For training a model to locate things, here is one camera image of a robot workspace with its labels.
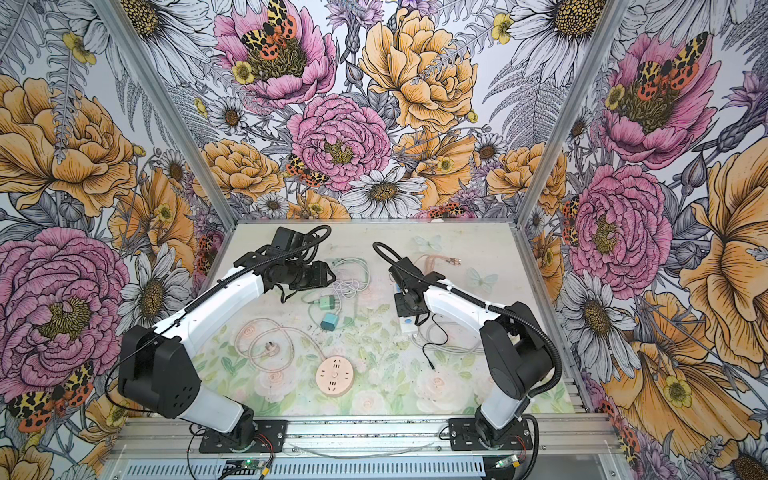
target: red wire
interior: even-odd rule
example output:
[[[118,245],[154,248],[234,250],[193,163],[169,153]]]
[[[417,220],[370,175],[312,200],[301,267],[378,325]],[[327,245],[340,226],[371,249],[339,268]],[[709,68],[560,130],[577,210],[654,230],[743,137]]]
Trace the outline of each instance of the red wire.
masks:
[[[528,450],[525,448],[525,442],[523,442],[523,439],[521,439],[519,435],[515,435],[515,438],[520,442],[520,445],[523,448],[523,458],[520,459],[520,461],[523,462],[528,457]]]

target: mounting plate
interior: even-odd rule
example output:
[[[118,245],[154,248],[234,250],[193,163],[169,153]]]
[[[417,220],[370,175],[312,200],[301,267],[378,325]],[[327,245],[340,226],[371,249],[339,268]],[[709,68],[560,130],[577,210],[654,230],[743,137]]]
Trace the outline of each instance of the mounting plate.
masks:
[[[261,434],[272,443],[275,453],[283,451],[283,441],[285,440],[287,420],[255,420],[256,434]],[[219,432],[213,429],[206,429],[203,440],[200,442],[200,453],[232,453],[232,442],[225,439]],[[270,447],[256,437],[255,442],[246,450],[240,453],[267,453]]]
[[[510,425],[504,443],[496,450],[522,450],[523,445],[516,438],[520,437],[525,443],[525,449],[530,452],[533,449],[533,438],[530,432],[525,434],[527,428],[527,422],[515,422]],[[448,431],[451,436],[451,450],[454,452],[488,450],[480,442],[480,436],[475,430],[475,419],[448,419]]]

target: flower bud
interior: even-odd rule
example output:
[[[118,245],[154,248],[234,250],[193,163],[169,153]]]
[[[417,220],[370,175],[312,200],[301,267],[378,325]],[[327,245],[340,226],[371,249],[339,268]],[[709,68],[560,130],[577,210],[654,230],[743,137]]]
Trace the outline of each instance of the flower bud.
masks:
[[[707,164],[704,163],[704,154],[700,153],[683,169],[680,176],[683,184],[683,194],[690,195],[694,188],[701,187],[707,182]]]

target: yellow flower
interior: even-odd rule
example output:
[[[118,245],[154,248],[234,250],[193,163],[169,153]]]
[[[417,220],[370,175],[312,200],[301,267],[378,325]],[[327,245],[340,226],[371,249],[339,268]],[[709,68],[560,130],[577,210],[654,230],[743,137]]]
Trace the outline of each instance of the yellow flower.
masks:
[[[16,208],[36,204],[43,192],[64,191],[97,217],[116,195],[136,187],[134,148],[96,98],[79,91],[74,131],[55,158],[56,125],[48,82],[28,78],[24,86],[0,75],[0,192],[22,195]]]
[[[9,480],[51,480],[53,454],[40,452],[37,447],[30,447],[19,455],[18,450],[10,445],[0,447],[0,478]]]
[[[515,23],[514,20],[512,20],[512,15],[509,13],[498,13],[493,18],[493,30],[491,30],[491,36],[494,40],[498,40],[498,43],[504,45],[506,44],[509,39],[511,38],[509,36],[509,27],[512,26],[512,24]]]
[[[679,409],[683,407],[689,409],[693,401],[690,393],[691,389],[688,382],[672,375],[667,377],[667,384],[664,386],[664,398],[669,403]]]
[[[232,75],[235,76],[237,83],[243,85],[252,84],[256,80],[253,76],[253,67],[247,61],[236,61],[232,67]]]
[[[203,115],[205,118],[208,118],[208,107],[205,106],[202,98],[195,98],[194,106],[201,115]]]
[[[707,338],[723,362],[760,374],[768,361],[768,138],[709,174],[709,207],[692,204],[696,220],[714,235],[693,270],[680,271],[690,305],[707,317]]]
[[[317,218],[320,220],[350,218],[346,208],[335,198],[320,195],[308,190],[305,195],[298,195],[298,205],[289,204],[288,218]]]
[[[374,25],[362,49],[360,67],[376,81],[371,90],[391,91],[400,105],[397,122],[445,133],[472,109],[477,64],[466,55],[438,73],[425,69],[453,46],[453,34],[435,30],[429,17],[407,8],[397,12],[397,30]]]
[[[637,300],[643,340],[630,346],[641,367],[633,379],[619,370],[621,377],[605,383],[605,392],[632,426],[659,442],[673,432],[670,446],[676,455],[687,455],[712,435],[722,435],[725,449],[714,463],[728,465],[739,455],[737,441],[760,434],[760,423],[750,419],[752,411],[725,390],[736,386],[744,392],[747,385],[735,379],[732,386],[720,365],[706,361],[713,345],[705,325],[674,294],[645,292]]]
[[[235,192],[258,200],[264,194],[285,187],[280,164],[245,142],[224,139],[205,144],[203,157],[227,198]],[[192,188],[199,197],[205,195],[197,178]]]
[[[551,233],[546,237],[542,233],[533,239],[534,258],[552,302],[558,298],[563,287],[564,261],[561,246],[560,237]]]
[[[106,394],[102,395],[99,400],[92,402],[85,410],[85,416],[91,420],[94,424],[86,429],[82,429],[78,433],[78,437],[85,440],[88,443],[99,443],[102,440],[112,435],[117,435],[120,432],[120,428],[125,424],[128,418],[140,417],[141,412],[133,412],[127,410],[141,409],[141,406],[132,400],[123,397],[116,388],[118,385],[117,380],[112,383],[109,396],[121,407],[114,406],[107,398]]]
[[[511,197],[517,192],[525,192],[541,161],[544,147],[544,142],[542,142],[530,149],[521,147],[516,151],[502,155],[499,158],[502,168],[491,170],[486,177],[488,192],[491,195],[504,194],[506,197]],[[538,199],[539,205],[547,215],[554,215],[560,206],[560,200],[565,196],[566,161],[565,153],[561,151],[557,163],[547,177],[547,183],[541,192],[541,197]]]
[[[475,151],[475,137],[469,135],[458,139],[446,135],[442,139],[431,131],[417,131],[405,134],[392,148],[405,163],[416,164],[411,177],[424,177],[426,190],[419,192],[422,210],[444,204],[461,184],[472,179],[472,165],[480,166],[480,156]]]
[[[608,96],[605,98],[605,107],[608,110],[615,110],[622,98],[624,98],[624,86],[618,84],[608,92]]]
[[[176,248],[176,260],[191,272],[197,241],[189,204],[174,191],[160,168],[152,170],[151,179],[143,176],[140,190],[121,196],[115,205],[116,212],[108,221],[112,246],[131,253],[147,251],[154,261],[167,243]]]
[[[71,31],[63,34],[61,40],[64,40],[64,45],[72,50],[72,55],[77,58],[80,63],[89,63],[96,65],[96,55],[92,54],[85,49],[83,38],[79,35],[75,35]]]

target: butterfly decal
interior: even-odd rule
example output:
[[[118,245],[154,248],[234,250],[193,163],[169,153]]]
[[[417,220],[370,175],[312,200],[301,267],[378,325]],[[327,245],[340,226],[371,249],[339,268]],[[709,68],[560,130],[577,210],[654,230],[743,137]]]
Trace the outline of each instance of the butterfly decal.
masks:
[[[267,22],[261,30],[251,30],[240,37],[240,41],[255,58],[275,60],[280,49],[296,37],[296,18],[288,15],[285,0],[270,0],[266,7]]]
[[[291,177],[298,177],[299,181],[308,187],[321,187],[330,180],[328,175],[307,168],[304,162],[295,154],[291,154],[288,157],[286,172],[288,172]]]
[[[421,253],[442,252],[439,235],[435,235],[430,240],[423,237],[413,237],[413,241],[419,246],[419,252]]]
[[[27,392],[11,399],[8,412],[19,420],[20,432],[39,432],[54,417],[63,418],[68,410],[83,405],[94,390],[93,379],[93,362],[87,362],[50,392]]]
[[[642,101],[664,96],[672,89],[679,91],[692,82],[699,73],[699,58],[707,46],[709,33],[706,31],[696,35],[696,38],[686,43],[683,50],[674,59],[666,60],[663,64],[655,61],[644,61],[637,66],[637,97]]]
[[[471,288],[480,288],[486,293],[493,292],[493,286],[498,282],[498,275],[495,273],[493,275],[480,276],[480,273],[474,268],[467,270],[467,277],[469,278],[469,286]]]
[[[578,232],[576,231],[576,216],[578,215],[578,199],[568,200],[563,205],[563,241],[566,245],[578,248]]]

